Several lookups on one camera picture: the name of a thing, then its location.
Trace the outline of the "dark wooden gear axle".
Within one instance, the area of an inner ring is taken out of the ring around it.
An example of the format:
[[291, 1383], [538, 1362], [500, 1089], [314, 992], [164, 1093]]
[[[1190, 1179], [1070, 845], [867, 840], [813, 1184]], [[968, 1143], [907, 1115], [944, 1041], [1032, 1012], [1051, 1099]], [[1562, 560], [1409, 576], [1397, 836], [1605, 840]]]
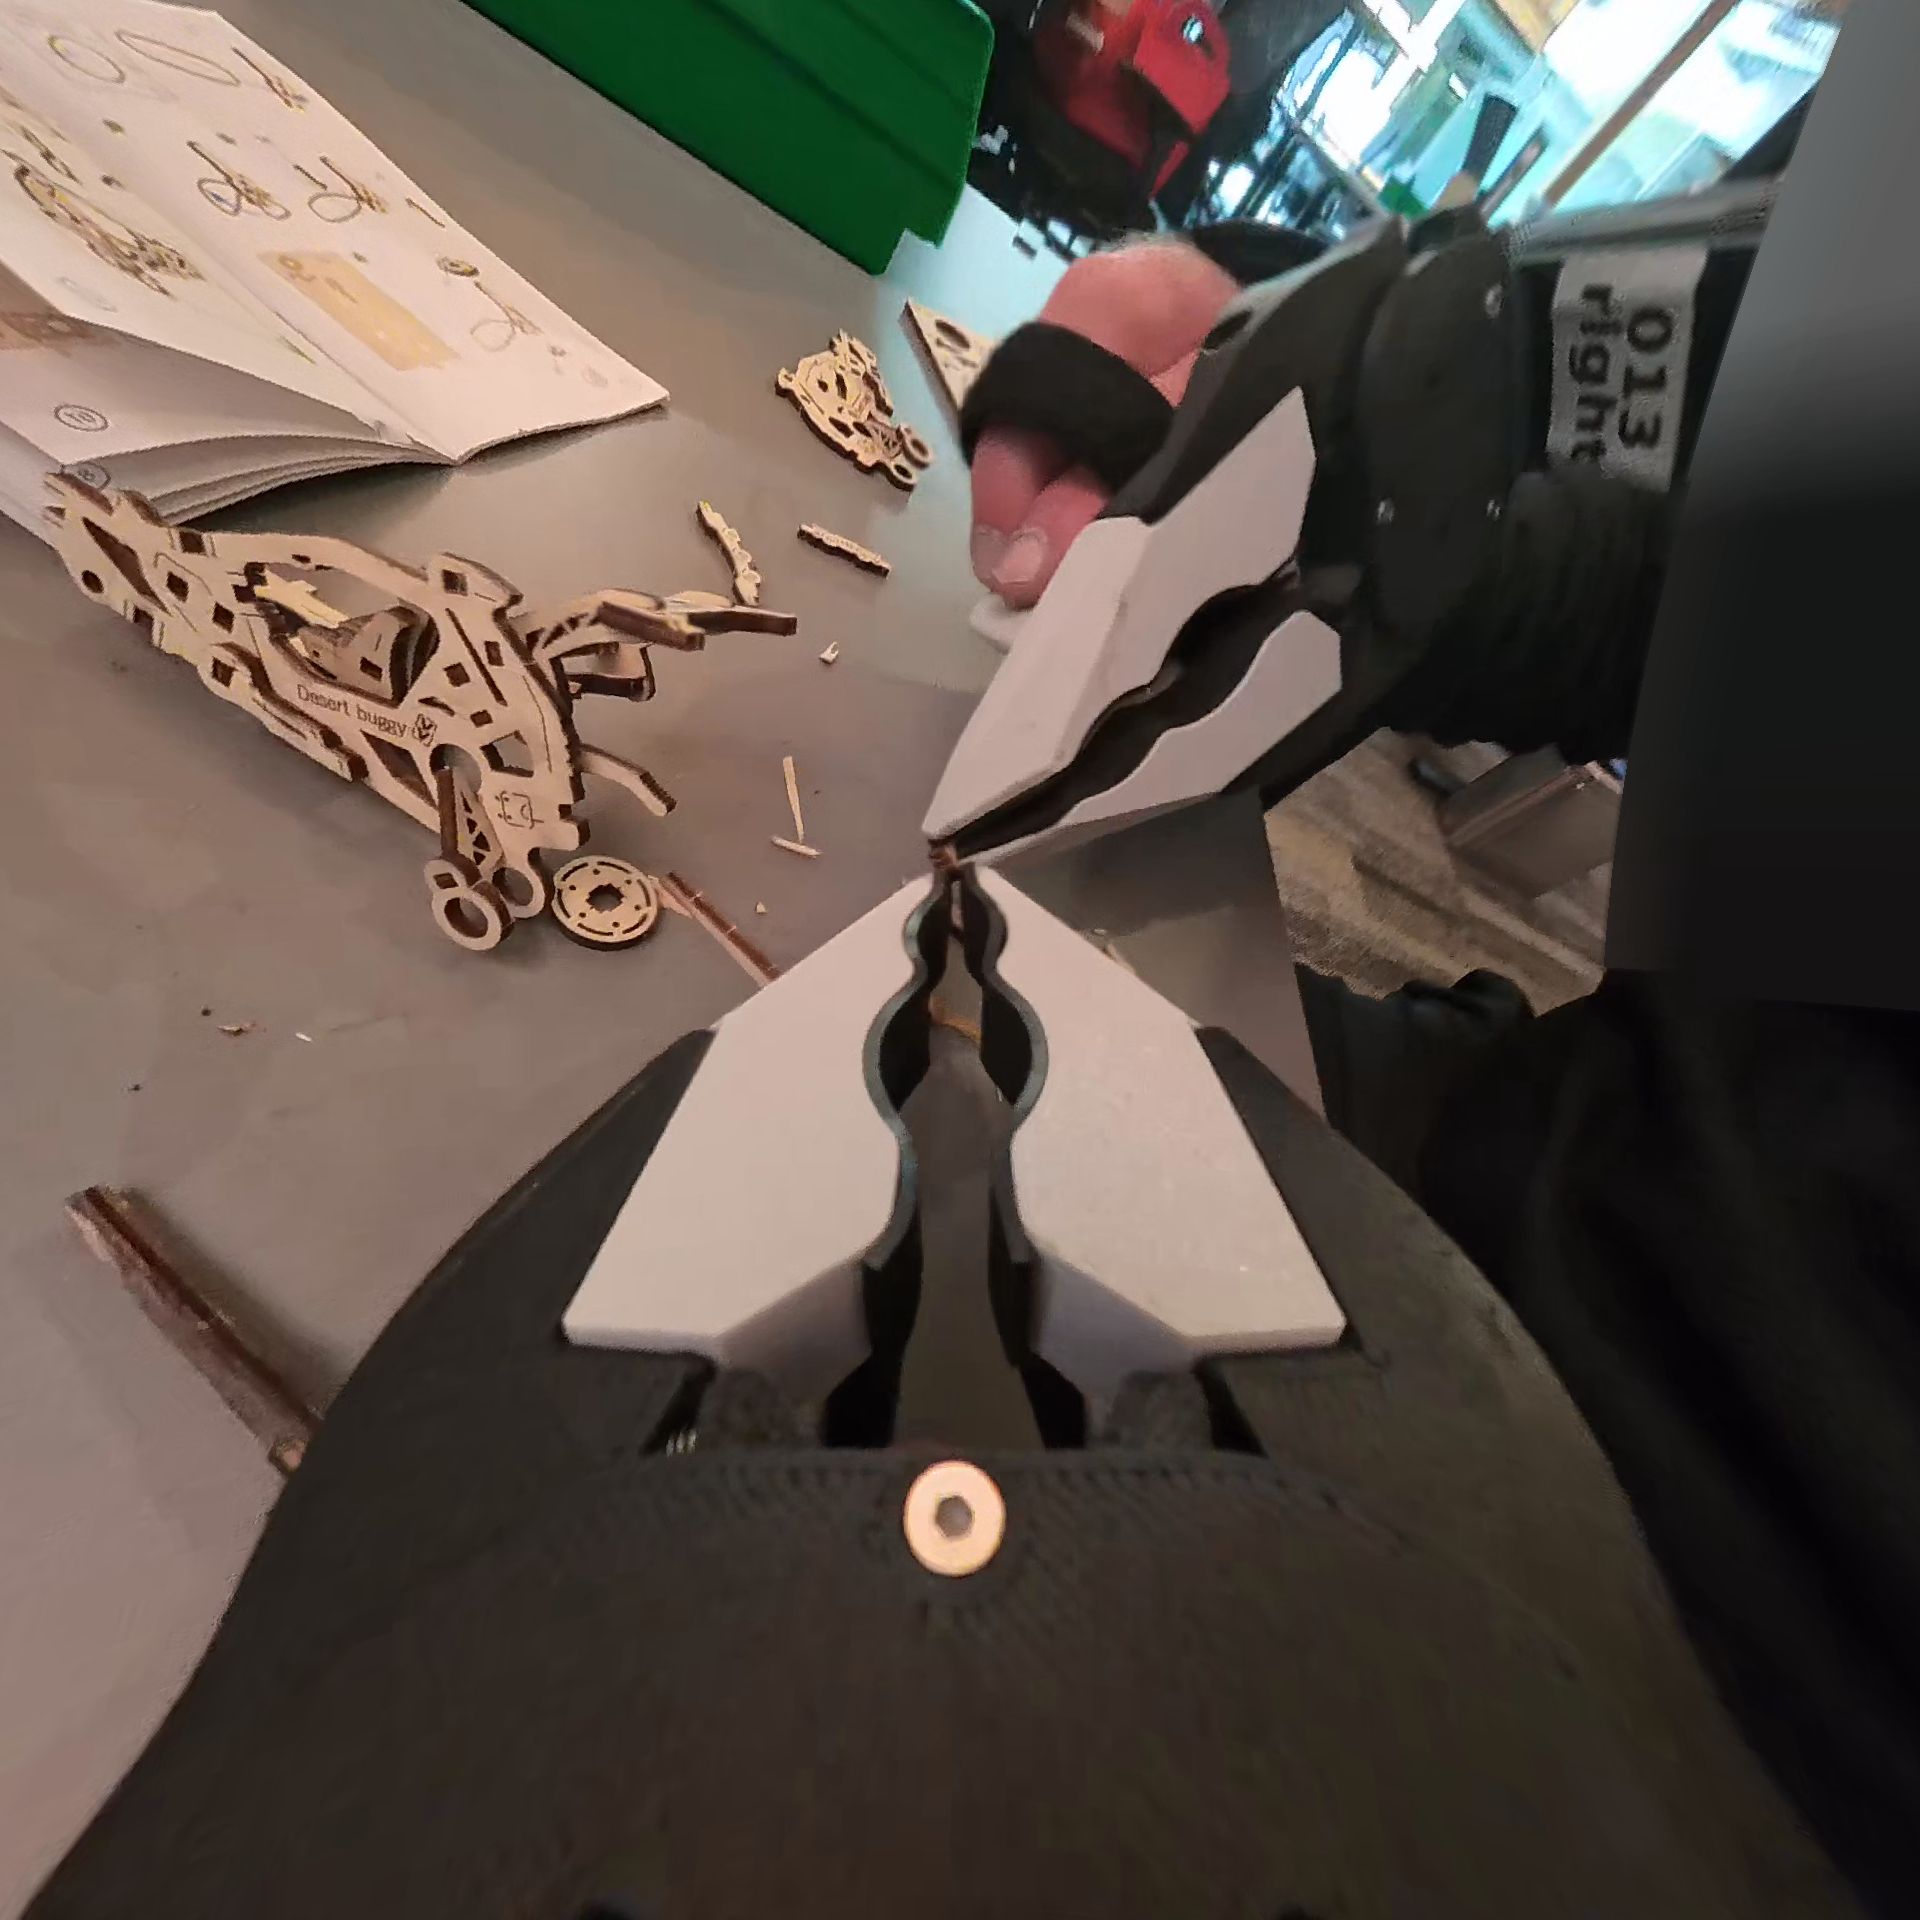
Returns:
[[281, 1480], [305, 1463], [321, 1412], [277, 1364], [272, 1341], [213, 1284], [201, 1259], [134, 1194], [85, 1187], [65, 1201], [85, 1247], [248, 1428]]

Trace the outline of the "open instruction booklet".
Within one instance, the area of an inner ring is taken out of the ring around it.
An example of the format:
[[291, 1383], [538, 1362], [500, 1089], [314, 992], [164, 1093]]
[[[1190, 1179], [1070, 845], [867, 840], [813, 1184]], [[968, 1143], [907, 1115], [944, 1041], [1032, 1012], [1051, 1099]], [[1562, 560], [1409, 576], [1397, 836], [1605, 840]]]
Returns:
[[465, 464], [668, 392], [225, 17], [3, 8], [3, 497], [189, 522], [308, 477]]

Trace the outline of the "person's right hand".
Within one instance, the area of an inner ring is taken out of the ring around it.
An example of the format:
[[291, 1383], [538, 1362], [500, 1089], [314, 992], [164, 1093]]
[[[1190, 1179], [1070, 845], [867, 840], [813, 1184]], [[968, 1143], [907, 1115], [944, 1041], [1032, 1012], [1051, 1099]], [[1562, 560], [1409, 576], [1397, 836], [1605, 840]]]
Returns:
[[1204, 251], [1173, 237], [1141, 237], [1074, 264], [1040, 312], [1065, 331], [1125, 364], [1128, 381], [1092, 392], [1070, 381], [1065, 397], [1038, 400], [1024, 417], [996, 408], [969, 453], [969, 560], [982, 589], [1008, 608], [1032, 608], [1077, 538], [1105, 512], [1122, 480], [1116, 464], [1082, 460], [1082, 440], [1108, 415], [1106, 397], [1141, 381], [1166, 404], [1188, 386], [1197, 352], [1237, 280]]

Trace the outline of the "wooden buggy model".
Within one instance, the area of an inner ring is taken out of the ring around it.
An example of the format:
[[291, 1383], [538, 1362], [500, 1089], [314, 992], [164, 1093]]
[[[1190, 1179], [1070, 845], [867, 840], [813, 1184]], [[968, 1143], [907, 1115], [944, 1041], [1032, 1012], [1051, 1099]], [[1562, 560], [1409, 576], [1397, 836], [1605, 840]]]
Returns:
[[69, 579], [277, 741], [436, 835], [432, 922], [469, 953], [552, 916], [553, 877], [587, 856], [586, 781], [666, 819], [674, 799], [592, 747], [586, 698], [656, 696], [653, 651], [712, 635], [792, 635], [797, 620], [715, 592], [592, 589], [540, 611], [492, 568], [410, 568], [339, 538], [173, 527], [137, 495], [44, 480]]

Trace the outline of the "ornate wooden frame part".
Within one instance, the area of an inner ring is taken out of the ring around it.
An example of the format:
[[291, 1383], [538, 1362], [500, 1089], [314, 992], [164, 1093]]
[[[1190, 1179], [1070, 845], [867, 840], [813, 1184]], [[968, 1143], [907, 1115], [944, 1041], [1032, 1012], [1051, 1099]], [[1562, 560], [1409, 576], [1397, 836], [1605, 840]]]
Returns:
[[897, 417], [876, 351], [844, 329], [828, 347], [781, 368], [776, 392], [794, 403], [826, 447], [904, 495], [917, 490], [933, 461], [923, 434]]

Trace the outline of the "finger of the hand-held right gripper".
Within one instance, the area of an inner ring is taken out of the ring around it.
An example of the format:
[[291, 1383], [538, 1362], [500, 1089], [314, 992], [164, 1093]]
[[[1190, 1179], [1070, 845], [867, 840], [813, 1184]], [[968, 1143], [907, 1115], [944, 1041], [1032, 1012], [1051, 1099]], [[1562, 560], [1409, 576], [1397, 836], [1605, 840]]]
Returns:
[[1340, 639], [1313, 613], [1294, 613], [1254, 651], [1238, 683], [1212, 708], [1157, 723], [1128, 747], [1122, 768], [1100, 772], [1092, 754], [1072, 768], [1061, 801], [1038, 801], [1020, 819], [971, 831], [971, 860], [1038, 856], [1128, 833], [1212, 801], [1328, 706], [1342, 689]]
[[1094, 723], [1141, 691], [1184, 625], [1294, 557], [1313, 427], [1288, 392], [1158, 520], [1094, 520], [1051, 573], [933, 788], [923, 835], [960, 835], [1068, 772]]

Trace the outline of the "green plastic bin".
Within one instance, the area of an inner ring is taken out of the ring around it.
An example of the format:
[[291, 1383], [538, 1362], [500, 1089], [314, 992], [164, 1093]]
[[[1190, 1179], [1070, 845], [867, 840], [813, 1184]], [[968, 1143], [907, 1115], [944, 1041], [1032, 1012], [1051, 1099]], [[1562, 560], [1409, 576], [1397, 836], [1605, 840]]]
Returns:
[[947, 241], [995, 53], [971, 3], [472, 8], [868, 275]]

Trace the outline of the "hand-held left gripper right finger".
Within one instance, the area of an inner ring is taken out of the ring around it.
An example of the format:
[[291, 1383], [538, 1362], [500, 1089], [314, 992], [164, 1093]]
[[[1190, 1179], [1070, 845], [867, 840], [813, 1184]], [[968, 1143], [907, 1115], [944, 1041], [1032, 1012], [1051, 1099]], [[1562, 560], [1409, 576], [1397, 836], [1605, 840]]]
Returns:
[[968, 968], [1005, 1106], [992, 1307], [1040, 1405], [1094, 1425], [1141, 1377], [1338, 1346], [1212, 1033], [995, 872], [968, 875]]

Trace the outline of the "wooden sheet piece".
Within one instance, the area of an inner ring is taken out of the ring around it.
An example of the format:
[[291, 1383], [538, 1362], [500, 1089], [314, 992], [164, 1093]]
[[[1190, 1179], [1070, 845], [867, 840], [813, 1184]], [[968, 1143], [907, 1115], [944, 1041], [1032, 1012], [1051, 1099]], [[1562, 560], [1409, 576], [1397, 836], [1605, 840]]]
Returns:
[[958, 418], [998, 343], [912, 297], [904, 301], [904, 324], [929, 361], [949, 411]]

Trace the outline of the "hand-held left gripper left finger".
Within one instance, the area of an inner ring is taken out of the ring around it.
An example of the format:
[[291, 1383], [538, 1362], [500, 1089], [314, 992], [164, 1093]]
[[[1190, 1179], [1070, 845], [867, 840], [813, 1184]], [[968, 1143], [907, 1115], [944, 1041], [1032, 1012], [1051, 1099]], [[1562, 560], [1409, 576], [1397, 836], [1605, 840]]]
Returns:
[[709, 1361], [824, 1405], [883, 1344], [870, 1287], [917, 1209], [889, 1041], [944, 941], [897, 890], [701, 1033], [661, 1138], [560, 1320], [579, 1349]]

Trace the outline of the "round wooden wheel disc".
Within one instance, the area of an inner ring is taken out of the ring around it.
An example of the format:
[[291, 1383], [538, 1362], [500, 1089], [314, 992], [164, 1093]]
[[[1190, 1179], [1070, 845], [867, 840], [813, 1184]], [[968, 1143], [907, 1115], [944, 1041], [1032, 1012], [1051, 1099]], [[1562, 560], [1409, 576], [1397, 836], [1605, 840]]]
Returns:
[[577, 856], [552, 884], [553, 922], [571, 941], [594, 952], [637, 946], [664, 912], [656, 877], [612, 856]]

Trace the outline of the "dark wooden shaft strip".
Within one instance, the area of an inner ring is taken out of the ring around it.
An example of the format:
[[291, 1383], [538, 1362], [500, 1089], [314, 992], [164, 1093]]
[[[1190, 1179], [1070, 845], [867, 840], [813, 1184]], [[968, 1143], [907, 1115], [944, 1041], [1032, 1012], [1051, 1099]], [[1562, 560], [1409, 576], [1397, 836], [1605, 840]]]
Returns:
[[674, 912], [682, 912], [686, 920], [696, 922], [709, 938], [714, 938], [732, 959], [733, 963], [752, 978], [758, 987], [770, 985], [779, 978], [781, 970], [776, 964], [700, 888], [691, 880], [666, 874], [658, 875], [658, 890], [668, 905]]

